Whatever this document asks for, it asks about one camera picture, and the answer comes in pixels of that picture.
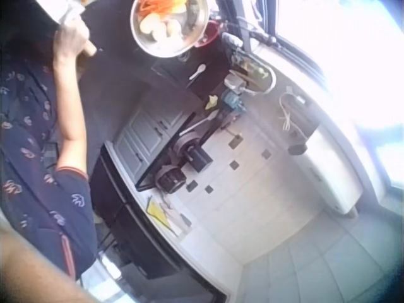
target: drawer handle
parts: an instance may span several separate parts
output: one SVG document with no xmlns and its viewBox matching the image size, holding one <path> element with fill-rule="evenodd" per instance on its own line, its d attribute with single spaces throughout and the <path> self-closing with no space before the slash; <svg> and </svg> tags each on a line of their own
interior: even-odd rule
<svg viewBox="0 0 404 303">
<path fill-rule="evenodd" d="M 159 122 L 160 124 L 161 124 L 161 126 L 165 129 L 165 130 L 168 130 L 168 127 L 167 126 L 165 126 L 165 124 L 164 124 L 164 122 L 163 121 L 160 121 Z"/>
<path fill-rule="evenodd" d="M 154 130 L 156 131 L 156 133 L 157 133 L 160 137 L 163 137 L 163 134 L 158 130 L 158 128 L 154 128 Z"/>
<path fill-rule="evenodd" d="M 136 158 L 138 158 L 138 160 L 143 163 L 143 159 L 141 158 L 141 156 L 138 153 L 134 153 L 136 155 Z"/>
</svg>

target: black tile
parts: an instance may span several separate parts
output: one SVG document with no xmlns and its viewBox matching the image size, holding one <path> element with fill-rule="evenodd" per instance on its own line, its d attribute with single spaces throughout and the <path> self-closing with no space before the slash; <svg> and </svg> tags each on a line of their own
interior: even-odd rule
<svg viewBox="0 0 404 303">
<path fill-rule="evenodd" d="M 196 186 L 198 186 L 198 183 L 195 180 L 192 180 L 191 183 L 186 186 L 186 189 L 190 193 L 196 188 Z"/>
<path fill-rule="evenodd" d="M 234 138 L 233 138 L 233 140 L 230 141 L 229 147 L 230 147 L 232 150 L 234 150 L 236 147 L 239 146 L 239 144 L 242 142 L 242 140 L 244 140 L 242 136 L 240 136 L 239 134 L 235 135 Z"/>
<path fill-rule="evenodd" d="M 213 191 L 213 188 L 212 188 L 210 185 L 208 185 L 208 186 L 205 187 L 205 191 L 206 191 L 208 194 L 210 194 L 210 193 Z"/>
<path fill-rule="evenodd" d="M 269 159 L 271 155 L 272 155 L 272 154 L 271 154 L 271 152 L 270 152 L 269 150 L 265 150 L 265 151 L 263 151 L 263 153 L 261 154 L 261 156 L 263 156 L 265 160 Z"/>
<path fill-rule="evenodd" d="M 234 160 L 232 163 L 230 163 L 230 167 L 231 167 L 233 170 L 238 169 L 239 166 L 240 166 L 240 164 L 239 164 L 236 160 Z"/>
</svg>

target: woman's hand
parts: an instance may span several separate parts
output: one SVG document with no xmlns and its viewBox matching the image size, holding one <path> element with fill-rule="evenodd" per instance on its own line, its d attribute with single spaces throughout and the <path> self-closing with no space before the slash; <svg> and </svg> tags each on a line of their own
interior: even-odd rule
<svg viewBox="0 0 404 303">
<path fill-rule="evenodd" d="M 53 42 L 54 63 L 73 62 L 75 64 L 89 36 L 90 31 L 81 18 L 61 25 Z"/>
</svg>

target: wooden handle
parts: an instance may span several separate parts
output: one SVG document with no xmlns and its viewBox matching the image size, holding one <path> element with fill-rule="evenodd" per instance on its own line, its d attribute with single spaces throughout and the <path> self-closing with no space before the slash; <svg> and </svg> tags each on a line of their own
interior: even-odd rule
<svg viewBox="0 0 404 303">
<path fill-rule="evenodd" d="M 96 46 L 91 41 L 88 40 L 84 45 L 83 49 L 84 55 L 86 55 L 87 57 L 92 57 L 95 55 L 96 52 L 97 52 Z"/>
</svg>

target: cabinet door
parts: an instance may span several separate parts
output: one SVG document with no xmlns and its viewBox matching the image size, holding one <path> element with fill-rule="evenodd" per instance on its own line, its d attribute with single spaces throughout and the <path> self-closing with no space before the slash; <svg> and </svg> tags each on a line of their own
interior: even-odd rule
<svg viewBox="0 0 404 303">
<path fill-rule="evenodd" d="M 192 112 L 192 100 L 186 102 L 185 99 L 180 93 L 150 90 L 143 104 L 157 124 L 172 137 Z"/>
<path fill-rule="evenodd" d="M 169 141 L 169 136 L 143 106 L 136 111 L 126 130 L 150 163 Z"/>
<path fill-rule="evenodd" d="M 115 151 L 135 185 L 149 166 L 149 163 L 125 129 L 115 143 Z"/>
</svg>

